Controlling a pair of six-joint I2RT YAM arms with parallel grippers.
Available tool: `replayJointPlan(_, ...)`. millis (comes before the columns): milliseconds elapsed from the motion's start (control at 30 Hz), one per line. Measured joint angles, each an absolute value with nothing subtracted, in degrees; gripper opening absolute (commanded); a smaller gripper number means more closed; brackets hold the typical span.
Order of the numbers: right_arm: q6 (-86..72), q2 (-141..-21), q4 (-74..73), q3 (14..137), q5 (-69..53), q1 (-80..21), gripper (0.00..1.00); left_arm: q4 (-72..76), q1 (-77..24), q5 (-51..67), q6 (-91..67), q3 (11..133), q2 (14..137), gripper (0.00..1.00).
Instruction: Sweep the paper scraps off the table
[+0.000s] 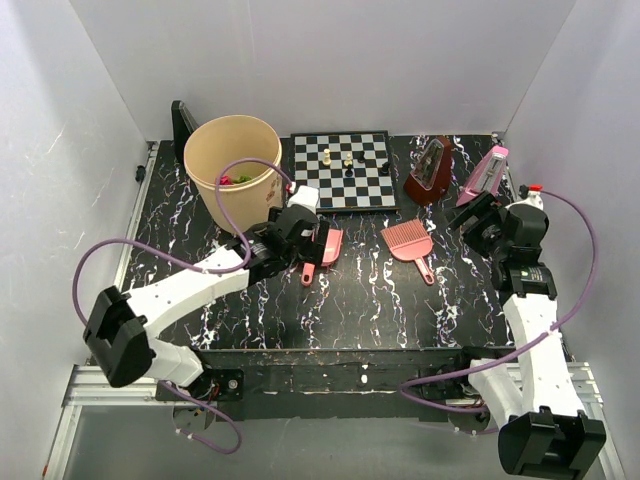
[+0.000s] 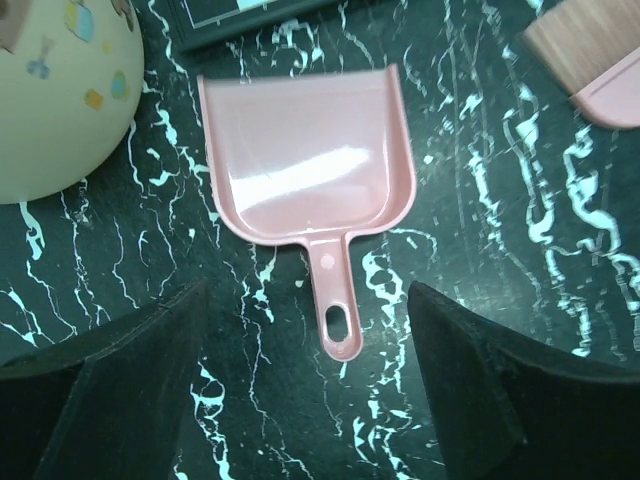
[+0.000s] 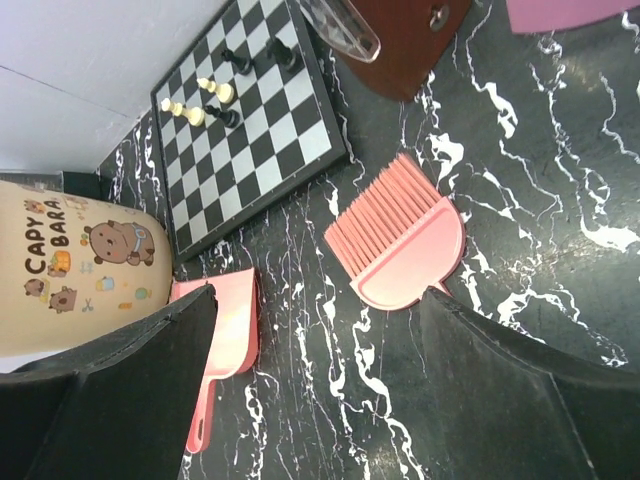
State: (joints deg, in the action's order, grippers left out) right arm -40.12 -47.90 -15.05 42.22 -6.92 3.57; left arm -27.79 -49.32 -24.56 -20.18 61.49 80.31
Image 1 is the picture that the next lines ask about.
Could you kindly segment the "pink dustpan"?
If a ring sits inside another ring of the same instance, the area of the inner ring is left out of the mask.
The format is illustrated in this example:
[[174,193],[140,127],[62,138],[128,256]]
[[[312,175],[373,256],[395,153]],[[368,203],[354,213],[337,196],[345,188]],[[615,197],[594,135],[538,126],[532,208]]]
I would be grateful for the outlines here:
[[[342,239],[343,239],[342,230],[331,228],[328,231],[322,263],[321,263],[322,267],[329,267],[337,261],[340,254]],[[316,270],[315,265],[311,263],[303,264],[302,274],[301,274],[301,284],[303,286],[309,287],[312,284],[315,270]]]

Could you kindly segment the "pink hand brush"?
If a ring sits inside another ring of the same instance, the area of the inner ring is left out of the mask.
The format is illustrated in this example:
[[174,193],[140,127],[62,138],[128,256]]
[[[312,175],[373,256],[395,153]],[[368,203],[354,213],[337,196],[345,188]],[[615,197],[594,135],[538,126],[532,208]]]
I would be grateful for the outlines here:
[[381,235],[396,260],[413,262],[427,285],[435,283],[434,273],[426,262],[433,241],[419,219],[384,228]]

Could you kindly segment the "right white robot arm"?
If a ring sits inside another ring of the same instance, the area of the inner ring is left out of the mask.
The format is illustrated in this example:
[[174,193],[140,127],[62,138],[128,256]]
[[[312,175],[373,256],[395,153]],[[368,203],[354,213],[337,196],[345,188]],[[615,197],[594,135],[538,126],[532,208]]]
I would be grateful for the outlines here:
[[515,343],[520,380],[479,350],[452,373],[464,397],[480,394],[498,427],[498,456],[511,475],[582,479],[606,442],[602,421],[585,412],[555,328],[557,289],[540,256],[549,228],[539,192],[503,206],[489,192],[456,208],[450,228],[491,263]]

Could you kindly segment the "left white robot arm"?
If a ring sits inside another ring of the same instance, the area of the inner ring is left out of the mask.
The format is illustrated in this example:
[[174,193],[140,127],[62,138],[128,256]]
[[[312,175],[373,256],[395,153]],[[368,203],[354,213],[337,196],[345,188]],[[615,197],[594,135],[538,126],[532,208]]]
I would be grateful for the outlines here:
[[328,222],[302,206],[274,208],[268,221],[228,240],[195,265],[186,264],[142,288],[103,290],[84,341],[114,388],[148,377],[170,382],[190,399],[203,399],[213,386],[209,366],[194,349],[162,341],[160,334],[191,312],[294,263],[320,265],[328,233]]

